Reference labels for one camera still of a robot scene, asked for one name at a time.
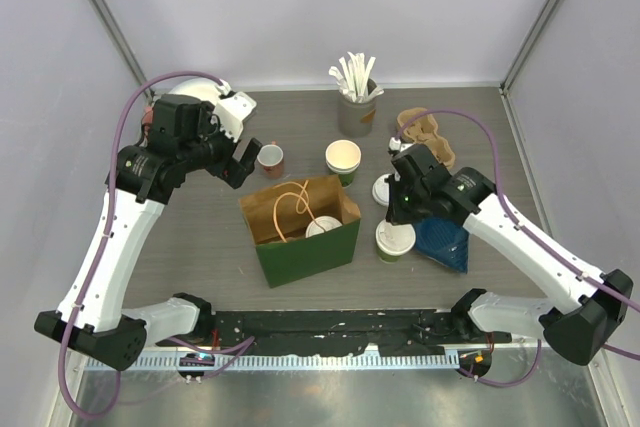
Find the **green paper bag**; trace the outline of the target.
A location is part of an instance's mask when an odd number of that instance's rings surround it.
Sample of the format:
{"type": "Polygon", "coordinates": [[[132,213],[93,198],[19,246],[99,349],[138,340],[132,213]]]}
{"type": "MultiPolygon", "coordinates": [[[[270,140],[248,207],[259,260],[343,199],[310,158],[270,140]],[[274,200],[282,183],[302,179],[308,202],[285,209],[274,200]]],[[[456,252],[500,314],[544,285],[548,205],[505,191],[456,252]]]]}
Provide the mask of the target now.
{"type": "Polygon", "coordinates": [[[271,288],[353,261],[361,212],[336,175],[286,181],[239,200],[259,264],[271,288]],[[309,223],[332,216],[342,226],[306,238],[309,223]]]}

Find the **white cup lid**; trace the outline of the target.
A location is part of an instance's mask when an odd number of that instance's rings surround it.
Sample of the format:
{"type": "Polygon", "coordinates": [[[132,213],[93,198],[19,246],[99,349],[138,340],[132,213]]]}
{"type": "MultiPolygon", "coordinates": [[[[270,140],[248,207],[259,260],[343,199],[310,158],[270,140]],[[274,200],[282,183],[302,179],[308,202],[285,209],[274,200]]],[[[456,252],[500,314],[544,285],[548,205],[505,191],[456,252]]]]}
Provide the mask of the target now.
{"type": "Polygon", "coordinates": [[[376,245],[388,256],[399,257],[415,245],[416,233],[411,225],[393,225],[382,220],[375,230],[376,245]]]}
{"type": "Polygon", "coordinates": [[[305,237],[320,235],[336,228],[340,228],[342,223],[332,216],[319,216],[312,220],[306,228],[305,237]]]}

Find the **stack of white lids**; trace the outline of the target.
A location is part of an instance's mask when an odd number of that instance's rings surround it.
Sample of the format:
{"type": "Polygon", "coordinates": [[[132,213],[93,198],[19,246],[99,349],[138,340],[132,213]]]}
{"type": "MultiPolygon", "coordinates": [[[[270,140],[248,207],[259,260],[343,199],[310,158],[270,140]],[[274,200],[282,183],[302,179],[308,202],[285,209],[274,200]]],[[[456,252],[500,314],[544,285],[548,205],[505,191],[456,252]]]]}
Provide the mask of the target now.
{"type": "Polygon", "coordinates": [[[387,179],[389,174],[379,176],[372,186],[372,197],[374,201],[383,207],[389,206],[389,184],[387,179]]]}

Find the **stack of green paper cups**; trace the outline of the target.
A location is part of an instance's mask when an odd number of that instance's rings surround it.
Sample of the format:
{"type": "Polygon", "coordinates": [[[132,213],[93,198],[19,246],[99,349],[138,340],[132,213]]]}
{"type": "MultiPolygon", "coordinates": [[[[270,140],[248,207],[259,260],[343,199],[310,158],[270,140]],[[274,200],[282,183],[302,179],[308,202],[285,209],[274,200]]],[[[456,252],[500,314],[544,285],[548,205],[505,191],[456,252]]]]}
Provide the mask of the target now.
{"type": "Polygon", "coordinates": [[[361,150],[353,141],[341,139],[329,144],[325,150],[325,162],[331,172],[339,177],[343,187],[350,186],[361,163],[361,150]]]}

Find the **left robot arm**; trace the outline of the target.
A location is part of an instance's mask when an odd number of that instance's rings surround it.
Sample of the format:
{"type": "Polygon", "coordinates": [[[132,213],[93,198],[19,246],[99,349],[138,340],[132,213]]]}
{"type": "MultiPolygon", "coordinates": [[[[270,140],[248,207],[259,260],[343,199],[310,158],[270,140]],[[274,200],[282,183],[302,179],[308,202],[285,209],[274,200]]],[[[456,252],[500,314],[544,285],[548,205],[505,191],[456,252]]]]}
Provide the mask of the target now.
{"type": "Polygon", "coordinates": [[[214,103],[164,94],[154,104],[147,140],[122,148],[107,178],[101,219],[81,269],[59,306],[37,315],[34,329],[117,371],[150,345],[181,336],[200,346],[215,316],[186,293],[137,309],[123,306],[131,274],[153,225],[188,174],[205,170],[233,189],[254,171],[262,147],[251,139],[234,157],[244,123],[257,106],[243,92],[214,103]]]}

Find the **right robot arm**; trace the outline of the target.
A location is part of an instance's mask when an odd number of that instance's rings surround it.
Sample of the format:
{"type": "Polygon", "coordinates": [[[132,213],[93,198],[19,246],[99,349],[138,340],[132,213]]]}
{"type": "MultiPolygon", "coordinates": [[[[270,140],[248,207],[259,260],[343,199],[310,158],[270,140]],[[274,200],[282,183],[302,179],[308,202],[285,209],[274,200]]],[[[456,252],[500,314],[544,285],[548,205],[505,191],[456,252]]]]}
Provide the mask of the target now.
{"type": "Polygon", "coordinates": [[[451,173],[423,144],[389,141],[393,174],[387,222],[448,220],[496,249],[543,292],[541,298],[473,289],[454,306],[451,327],[465,342],[485,332],[545,341],[565,360],[591,362],[623,322],[633,291],[619,269],[604,272],[546,235],[474,168],[451,173]]]}

